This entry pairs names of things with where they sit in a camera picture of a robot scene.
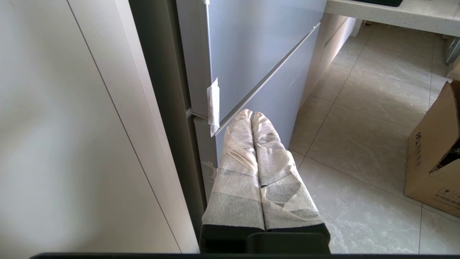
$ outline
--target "countertop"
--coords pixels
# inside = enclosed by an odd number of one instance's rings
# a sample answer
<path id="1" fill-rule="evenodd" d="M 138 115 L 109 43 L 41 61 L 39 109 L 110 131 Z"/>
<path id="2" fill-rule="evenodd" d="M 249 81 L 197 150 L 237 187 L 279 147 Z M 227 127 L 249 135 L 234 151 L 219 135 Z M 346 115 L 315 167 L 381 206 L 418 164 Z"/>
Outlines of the countertop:
<path id="1" fill-rule="evenodd" d="M 325 12 L 460 36 L 460 0 L 403 0 L 399 7 L 353 0 L 328 0 Z"/>

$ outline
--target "floor tile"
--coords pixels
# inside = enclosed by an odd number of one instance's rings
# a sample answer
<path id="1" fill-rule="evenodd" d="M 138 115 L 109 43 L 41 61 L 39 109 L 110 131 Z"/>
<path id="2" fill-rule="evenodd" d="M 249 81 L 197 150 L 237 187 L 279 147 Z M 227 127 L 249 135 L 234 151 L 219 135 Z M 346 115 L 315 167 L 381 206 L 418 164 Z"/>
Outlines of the floor tile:
<path id="1" fill-rule="evenodd" d="M 434 101 L 436 101 L 437 97 L 439 96 L 440 91 L 437 90 L 430 90 L 430 107 L 433 105 Z"/>
<path id="2" fill-rule="evenodd" d="M 317 97 L 308 97 L 297 113 L 289 149 L 302 155 L 307 154 L 332 104 Z"/>
<path id="3" fill-rule="evenodd" d="M 417 253 L 421 207 L 305 158 L 299 168 L 332 253 Z"/>
<path id="4" fill-rule="evenodd" d="M 372 26 L 362 24 L 358 35 L 356 35 L 356 37 L 350 36 L 348 39 L 365 44 L 371 36 L 373 30 Z"/>
<path id="5" fill-rule="evenodd" d="M 404 196 L 411 129 L 334 104 L 307 157 Z"/>
<path id="6" fill-rule="evenodd" d="M 445 60 L 444 45 L 446 41 L 441 35 L 434 37 L 433 60 Z"/>
<path id="7" fill-rule="evenodd" d="M 428 206 L 427 204 L 423 204 L 422 207 L 425 208 L 425 209 L 427 209 L 427 210 L 429 210 L 429 211 L 431 211 L 431 212 L 434 212 L 434 213 L 436 213 L 436 214 L 439 214 L 439 215 L 441 215 L 441 216 L 443 216 L 443 217 L 445 217 L 445 218 L 448 218 L 448 219 L 450 219 L 450 220 L 453 220 L 453 221 L 455 221 L 455 222 L 460 223 L 460 218 L 459 218 L 459 217 L 456 217 L 456 216 L 451 215 L 451 214 L 449 214 L 449 213 L 447 213 L 447 212 L 443 212 L 443 211 L 441 211 L 441 210 L 438 210 L 438 209 L 436 209 L 436 208 L 433 208 L 433 207 L 431 207 L 431 206 Z"/>
<path id="8" fill-rule="evenodd" d="M 294 158 L 294 162 L 295 162 L 295 166 L 297 167 L 297 169 L 299 168 L 300 164 L 302 163 L 302 160 L 304 160 L 304 155 L 302 154 L 299 154 L 295 151 L 292 151 L 292 150 L 289 150 L 289 152 L 291 152 L 292 154 L 292 157 Z"/>
<path id="9" fill-rule="evenodd" d="M 363 48 L 364 43 L 354 40 L 347 40 L 343 44 L 339 53 L 337 53 L 335 58 L 332 60 L 332 63 L 353 67 Z"/>
<path id="10" fill-rule="evenodd" d="M 401 29 L 374 29 L 366 45 L 384 47 L 431 59 L 433 37 L 409 34 Z"/>
<path id="11" fill-rule="evenodd" d="M 444 60 L 433 60 L 431 89 L 441 91 L 446 81 L 452 82 L 452 79 L 446 77 L 447 67 Z"/>
<path id="12" fill-rule="evenodd" d="M 413 129 L 429 98 L 427 88 L 353 69 L 335 103 Z"/>
<path id="13" fill-rule="evenodd" d="M 422 209 L 420 254 L 460 254 L 460 223 Z"/>
<path id="14" fill-rule="evenodd" d="M 332 63 L 310 95 L 334 102 L 350 71 L 350 67 Z"/>
<path id="15" fill-rule="evenodd" d="M 366 45 L 354 68 L 429 88 L 431 60 L 432 58 Z"/>

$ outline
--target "freezer drawer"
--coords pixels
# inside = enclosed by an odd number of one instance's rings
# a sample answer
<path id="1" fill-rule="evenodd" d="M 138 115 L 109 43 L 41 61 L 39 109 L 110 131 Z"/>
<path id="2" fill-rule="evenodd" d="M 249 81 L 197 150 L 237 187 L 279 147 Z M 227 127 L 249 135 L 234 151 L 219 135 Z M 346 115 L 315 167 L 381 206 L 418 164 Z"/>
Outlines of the freezer drawer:
<path id="1" fill-rule="evenodd" d="M 218 77 L 223 118 L 320 21 L 326 0 L 177 3 L 192 110 L 207 116 L 205 89 Z"/>
<path id="2" fill-rule="evenodd" d="M 244 107 L 265 114 L 273 123 L 280 135 L 281 142 L 286 148 L 288 148 L 291 140 L 318 31 L 319 28 L 317 27 Z M 210 165 L 209 162 L 211 162 L 214 167 L 218 166 L 225 129 L 222 129 L 219 134 L 211 138 L 207 120 L 202 118 L 195 118 L 195 129 L 202 162 L 201 168 L 205 192 L 208 199 L 213 185 L 213 171 L 207 165 Z"/>

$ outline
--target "tape strip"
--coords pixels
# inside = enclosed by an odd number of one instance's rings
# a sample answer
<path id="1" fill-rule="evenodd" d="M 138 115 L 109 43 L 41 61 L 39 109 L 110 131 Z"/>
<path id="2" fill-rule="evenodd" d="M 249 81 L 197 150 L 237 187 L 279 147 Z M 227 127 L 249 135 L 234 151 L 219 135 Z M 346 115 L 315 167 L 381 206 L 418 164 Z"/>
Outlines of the tape strip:
<path id="1" fill-rule="evenodd" d="M 216 179 L 217 176 L 217 168 L 214 167 L 212 162 L 202 162 L 201 164 L 213 170 L 213 175 L 211 175 L 211 179 L 212 182 L 214 182 L 214 179 Z"/>
<path id="2" fill-rule="evenodd" d="M 255 112 L 251 120 L 259 167 L 265 229 L 306 227 L 323 223 L 300 177 L 292 154 L 281 144 L 270 120 Z"/>
<path id="3" fill-rule="evenodd" d="M 207 88 L 207 123 L 211 128 L 211 137 L 219 129 L 219 84 L 216 80 Z"/>
<path id="4" fill-rule="evenodd" d="M 250 110 L 241 111 L 226 127 L 224 151 L 202 217 L 203 224 L 265 228 L 251 114 Z"/>

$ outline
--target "refrigerator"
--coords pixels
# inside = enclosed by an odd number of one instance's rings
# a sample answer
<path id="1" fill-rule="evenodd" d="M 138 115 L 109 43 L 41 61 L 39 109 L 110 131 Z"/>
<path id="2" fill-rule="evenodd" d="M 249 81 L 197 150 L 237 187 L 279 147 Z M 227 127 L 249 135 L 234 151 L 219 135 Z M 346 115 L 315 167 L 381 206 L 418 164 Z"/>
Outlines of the refrigerator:
<path id="1" fill-rule="evenodd" d="M 262 112 L 286 149 L 326 0 L 130 1 L 196 233 L 227 123 Z M 218 78 L 220 128 L 207 89 Z"/>

